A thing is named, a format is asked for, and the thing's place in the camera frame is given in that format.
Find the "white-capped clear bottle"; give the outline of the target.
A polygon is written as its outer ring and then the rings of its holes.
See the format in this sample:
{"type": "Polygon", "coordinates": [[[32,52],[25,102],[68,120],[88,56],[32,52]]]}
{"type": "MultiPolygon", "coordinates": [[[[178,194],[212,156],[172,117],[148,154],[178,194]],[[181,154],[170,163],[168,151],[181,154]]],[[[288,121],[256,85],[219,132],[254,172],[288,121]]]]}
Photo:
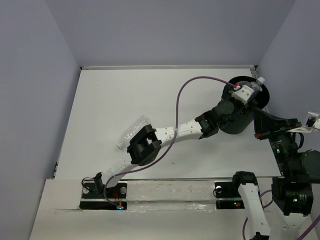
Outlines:
{"type": "Polygon", "coordinates": [[[253,77],[249,77],[246,80],[239,81],[238,84],[240,86],[248,86],[250,89],[252,89],[252,93],[250,94],[250,100],[252,100],[259,92],[262,92],[262,86],[266,82],[265,78],[259,77],[258,79],[255,79],[253,77]]]}

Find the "large clear unlabelled bottle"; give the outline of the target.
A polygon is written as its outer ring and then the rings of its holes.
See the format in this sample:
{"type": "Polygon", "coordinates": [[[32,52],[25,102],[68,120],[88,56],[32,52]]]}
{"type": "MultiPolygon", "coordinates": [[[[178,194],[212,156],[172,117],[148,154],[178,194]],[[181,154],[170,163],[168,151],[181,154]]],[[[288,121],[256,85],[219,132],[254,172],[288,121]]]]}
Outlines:
{"type": "Polygon", "coordinates": [[[150,125],[151,121],[146,115],[141,115],[136,119],[120,136],[116,146],[120,150],[124,150],[130,144],[130,140],[146,125],[150,125]]]}

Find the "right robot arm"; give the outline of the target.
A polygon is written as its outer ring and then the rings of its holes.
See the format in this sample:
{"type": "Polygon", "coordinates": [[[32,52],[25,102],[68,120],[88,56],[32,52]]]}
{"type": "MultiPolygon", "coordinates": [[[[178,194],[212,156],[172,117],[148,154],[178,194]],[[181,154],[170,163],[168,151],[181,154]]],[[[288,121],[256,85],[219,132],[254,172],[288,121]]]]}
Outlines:
{"type": "Polygon", "coordinates": [[[306,124],[301,124],[296,118],[280,118],[259,108],[254,108],[252,112],[254,136],[258,140],[269,141],[281,174],[272,179],[274,209],[271,223],[266,219],[254,173],[236,172],[230,190],[242,198],[250,239],[302,240],[320,221],[316,218],[301,232],[313,206],[312,185],[320,182],[320,153],[313,149],[299,152],[299,149],[304,144],[304,134],[319,131],[320,116],[309,112],[306,124]]]}

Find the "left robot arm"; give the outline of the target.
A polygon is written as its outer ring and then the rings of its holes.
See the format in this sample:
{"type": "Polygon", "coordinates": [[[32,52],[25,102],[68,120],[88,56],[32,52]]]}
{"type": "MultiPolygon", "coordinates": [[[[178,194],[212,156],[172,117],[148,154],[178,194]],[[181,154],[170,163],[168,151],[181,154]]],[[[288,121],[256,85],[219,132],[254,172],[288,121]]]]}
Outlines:
{"type": "Polygon", "coordinates": [[[219,131],[235,127],[239,134],[251,123],[251,108],[257,105],[259,89],[238,85],[234,90],[224,90],[220,102],[212,109],[186,123],[164,128],[145,125],[129,142],[128,157],[119,160],[107,171],[94,177],[93,191],[104,198],[125,175],[143,171],[156,161],[161,149],[169,150],[173,144],[209,138],[219,131]]]}

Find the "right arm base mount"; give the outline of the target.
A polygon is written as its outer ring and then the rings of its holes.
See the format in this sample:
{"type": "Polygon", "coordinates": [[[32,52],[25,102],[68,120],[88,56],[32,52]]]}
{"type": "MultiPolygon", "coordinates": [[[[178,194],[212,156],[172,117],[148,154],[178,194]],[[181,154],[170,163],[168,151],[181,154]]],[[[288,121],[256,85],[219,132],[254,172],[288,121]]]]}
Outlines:
{"type": "Polygon", "coordinates": [[[241,184],[258,186],[258,180],[253,172],[237,171],[232,180],[214,183],[212,193],[216,198],[217,210],[245,209],[244,201],[238,191],[241,184]]]}

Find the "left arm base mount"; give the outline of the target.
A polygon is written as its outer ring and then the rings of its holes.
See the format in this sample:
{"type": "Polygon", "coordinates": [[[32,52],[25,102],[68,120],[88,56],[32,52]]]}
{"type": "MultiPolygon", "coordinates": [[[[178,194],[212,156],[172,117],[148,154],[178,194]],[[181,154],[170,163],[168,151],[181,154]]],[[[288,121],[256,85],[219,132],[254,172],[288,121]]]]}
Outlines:
{"type": "Polygon", "coordinates": [[[118,182],[114,187],[104,189],[102,183],[95,182],[94,178],[85,177],[81,180],[82,193],[79,208],[81,210],[127,210],[126,181],[118,182]]]}

